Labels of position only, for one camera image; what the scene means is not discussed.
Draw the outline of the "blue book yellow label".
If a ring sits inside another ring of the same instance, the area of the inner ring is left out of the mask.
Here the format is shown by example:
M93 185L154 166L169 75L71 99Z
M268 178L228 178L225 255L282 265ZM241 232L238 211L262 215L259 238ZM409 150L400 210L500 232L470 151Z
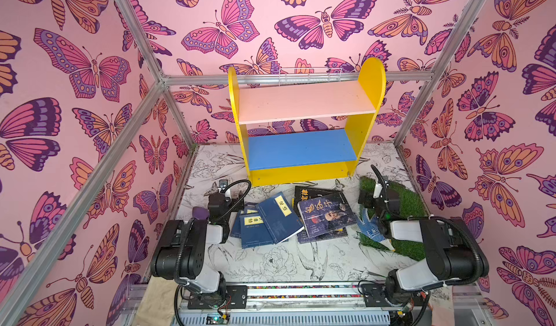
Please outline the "blue book yellow label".
M282 192L258 203L257 208L275 244L288 241L304 229L302 220Z

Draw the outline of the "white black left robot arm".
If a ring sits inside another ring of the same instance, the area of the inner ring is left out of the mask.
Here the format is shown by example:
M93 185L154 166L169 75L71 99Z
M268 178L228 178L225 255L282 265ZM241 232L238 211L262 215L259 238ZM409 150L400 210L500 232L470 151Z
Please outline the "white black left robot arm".
M230 235L232 199L216 193L209 196L208 216L188 221L170 220L164 227L150 263L153 277L174 281L193 294L226 296L221 272L204 263L207 248L225 243Z

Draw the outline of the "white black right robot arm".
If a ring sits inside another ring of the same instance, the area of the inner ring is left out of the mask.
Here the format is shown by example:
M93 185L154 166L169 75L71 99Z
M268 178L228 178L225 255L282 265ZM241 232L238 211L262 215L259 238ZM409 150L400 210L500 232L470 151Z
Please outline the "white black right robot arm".
M361 190L359 204L375 212L380 235L424 247L424 259L388 273L383 291L389 304L405 304L419 291L470 285L489 274L486 255L463 220L434 215L403 218L399 193L377 188Z

